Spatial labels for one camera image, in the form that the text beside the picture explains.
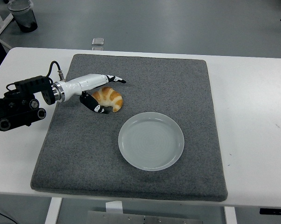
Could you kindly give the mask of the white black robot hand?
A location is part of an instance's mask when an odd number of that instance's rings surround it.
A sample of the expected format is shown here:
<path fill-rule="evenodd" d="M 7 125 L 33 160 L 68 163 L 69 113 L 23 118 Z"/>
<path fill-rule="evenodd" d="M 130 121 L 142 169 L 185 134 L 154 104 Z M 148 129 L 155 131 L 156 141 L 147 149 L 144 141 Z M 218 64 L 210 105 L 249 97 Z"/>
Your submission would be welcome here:
<path fill-rule="evenodd" d="M 106 86 L 110 82 L 126 83 L 117 76 L 88 74 L 70 81 L 59 81 L 53 84 L 57 91 L 58 102 L 68 101 L 73 95 L 79 96 L 80 102 L 93 112 L 107 113 L 105 107 L 112 107 L 113 112 L 123 106 L 122 95 L 113 88 Z"/>

